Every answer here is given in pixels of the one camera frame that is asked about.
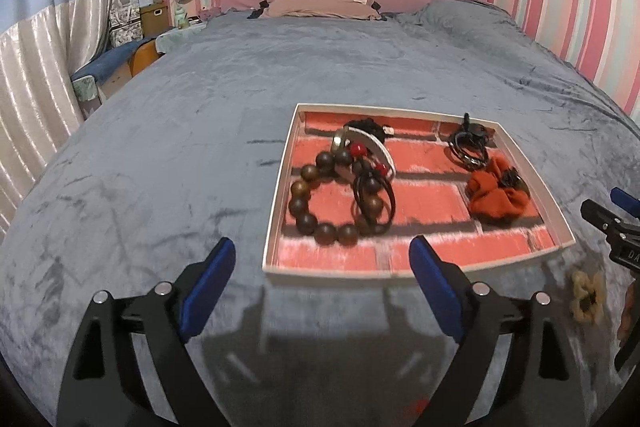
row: metal bolt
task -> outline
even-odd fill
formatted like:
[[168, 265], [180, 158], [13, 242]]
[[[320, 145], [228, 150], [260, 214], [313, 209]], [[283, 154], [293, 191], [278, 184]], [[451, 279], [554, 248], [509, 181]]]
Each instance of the metal bolt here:
[[103, 304], [107, 302], [108, 298], [109, 298], [109, 294], [104, 290], [100, 290], [99, 292], [96, 292], [94, 294], [94, 302], [96, 304]]
[[154, 288], [154, 292], [158, 295], [167, 295], [167, 293], [171, 292], [172, 286], [170, 282], [164, 281], [159, 282]]
[[544, 292], [538, 292], [536, 293], [536, 301], [538, 301], [538, 304], [546, 306], [551, 302], [551, 297]]
[[487, 286], [483, 282], [477, 282], [473, 286], [471, 286], [471, 288], [476, 295], [481, 296], [489, 295], [489, 292], [491, 291], [491, 288], [489, 288], [489, 286]]

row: wooden bead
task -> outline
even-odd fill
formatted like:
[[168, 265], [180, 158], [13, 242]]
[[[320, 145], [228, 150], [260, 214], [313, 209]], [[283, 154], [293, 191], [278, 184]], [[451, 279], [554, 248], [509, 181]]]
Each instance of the wooden bead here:
[[353, 162], [351, 166], [351, 172], [353, 172], [354, 176], [359, 176], [362, 172], [362, 163], [359, 160]]
[[355, 225], [342, 225], [338, 229], [338, 242], [344, 247], [354, 247], [359, 237], [360, 232]]
[[385, 233], [386, 226], [385, 225], [380, 225], [380, 223], [376, 223], [375, 227], [373, 227], [373, 234], [374, 235], [381, 235], [383, 233]]
[[322, 176], [328, 176], [334, 171], [334, 155], [327, 151], [319, 153], [318, 156], [316, 156], [316, 166], [318, 166]]
[[313, 183], [320, 178], [320, 170], [315, 165], [305, 165], [300, 169], [300, 177], [307, 183]]
[[337, 231], [331, 223], [320, 223], [314, 232], [316, 243], [321, 247], [332, 245], [337, 238]]
[[298, 216], [296, 228], [302, 235], [313, 235], [318, 226], [318, 218], [309, 212]]
[[348, 167], [353, 163], [353, 156], [347, 149], [340, 149], [334, 155], [336, 165], [342, 165]]
[[311, 189], [309, 184], [304, 180], [298, 180], [291, 184], [291, 195], [294, 198], [303, 198], [305, 200], [311, 199]]
[[309, 204], [305, 198], [291, 198], [289, 201], [289, 212], [293, 217], [298, 217], [309, 210]]
[[371, 217], [380, 217], [382, 210], [385, 208], [385, 203], [378, 196], [368, 196], [364, 200], [364, 205], [367, 209], [367, 214]]
[[367, 178], [364, 181], [362, 188], [364, 189], [365, 192], [368, 192], [369, 194], [378, 194], [380, 192], [380, 188], [382, 188], [382, 185], [375, 178]]
[[373, 232], [373, 228], [369, 224], [369, 221], [367, 221], [367, 218], [362, 214], [358, 214], [358, 217], [356, 217], [356, 227], [358, 227], [360, 235], [371, 235]]

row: bed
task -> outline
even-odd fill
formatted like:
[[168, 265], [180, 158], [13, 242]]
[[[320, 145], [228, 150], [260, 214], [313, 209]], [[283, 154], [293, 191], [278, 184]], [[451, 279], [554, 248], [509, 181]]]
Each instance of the bed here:
[[[18, 208], [0, 250], [0, 350], [50, 420], [91, 295], [172, 280], [226, 235], [235, 274], [188, 349], [233, 425], [380, 425], [436, 388], [455, 345], [417, 288], [310, 291], [266, 285], [260, 257], [297, 102], [470, 111], [500, 121], [577, 237], [548, 262], [487, 272], [504, 295], [568, 302], [574, 267], [606, 276], [606, 321], [564, 320], [588, 412], [620, 388], [614, 334], [628, 272], [579, 217], [616, 185], [637, 189], [640, 130], [603, 92], [524, 36], [502, 10], [434, 0], [383, 21], [213, 19], [137, 75], [74, 134]], [[171, 418], [139, 345], [152, 403]], [[497, 360], [505, 346], [498, 345]], [[475, 415], [497, 383], [490, 372]]]

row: jewelry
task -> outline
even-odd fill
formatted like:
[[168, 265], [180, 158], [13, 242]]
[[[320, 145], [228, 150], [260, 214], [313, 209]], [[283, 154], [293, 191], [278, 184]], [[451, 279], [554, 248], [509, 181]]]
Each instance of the jewelry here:
[[[363, 131], [362, 129], [349, 126], [344, 126], [338, 129], [332, 139], [331, 152], [335, 154], [342, 149], [350, 149], [351, 145], [354, 143], [364, 146], [364, 152], [366, 152], [367, 155], [370, 153], [370, 155], [376, 159], [377, 163], [385, 166], [385, 176], [389, 181], [393, 180], [396, 175], [396, 166], [394, 165], [394, 161], [391, 158], [389, 151], [384, 145], [382, 145], [382, 142], [378, 138]], [[353, 184], [355, 172], [352, 172], [348, 165], [336, 165], [335, 172], [340, 176], [340, 178], [343, 178]]]
[[[309, 212], [308, 202], [311, 190], [319, 185], [322, 177], [335, 176], [336, 169], [350, 171], [353, 182], [351, 188], [360, 214], [354, 223], [336, 228], [332, 223], [318, 222], [318, 218]], [[322, 247], [338, 241], [344, 247], [353, 247], [360, 236], [385, 233], [396, 214], [396, 197], [389, 179], [390, 169], [383, 163], [369, 158], [369, 150], [362, 143], [351, 142], [348, 149], [335, 152], [324, 151], [316, 156], [316, 164], [308, 164], [300, 169], [300, 177], [291, 184], [289, 213], [296, 218], [296, 228], [302, 235], [313, 235], [316, 243]], [[384, 189], [389, 198], [389, 217], [386, 223], [378, 223], [385, 203], [378, 196]]]
[[[486, 144], [489, 134], [480, 124], [469, 122], [469, 113], [465, 113], [464, 121], [456, 131], [449, 136], [449, 149], [469, 171], [484, 169], [489, 163], [489, 153]], [[480, 157], [469, 154], [465, 149], [476, 150]]]

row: orange scrunchie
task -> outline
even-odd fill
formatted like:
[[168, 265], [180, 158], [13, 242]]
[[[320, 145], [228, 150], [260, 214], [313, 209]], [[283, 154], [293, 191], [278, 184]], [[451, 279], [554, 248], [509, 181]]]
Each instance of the orange scrunchie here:
[[471, 197], [469, 213], [495, 220], [515, 219], [523, 214], [529, 203], [527, 193], [516, 188], [498, 187], [502, 173], [510, 167], [505, 158], [494, 156], [486, 170], [474, 172], [466, 184]]

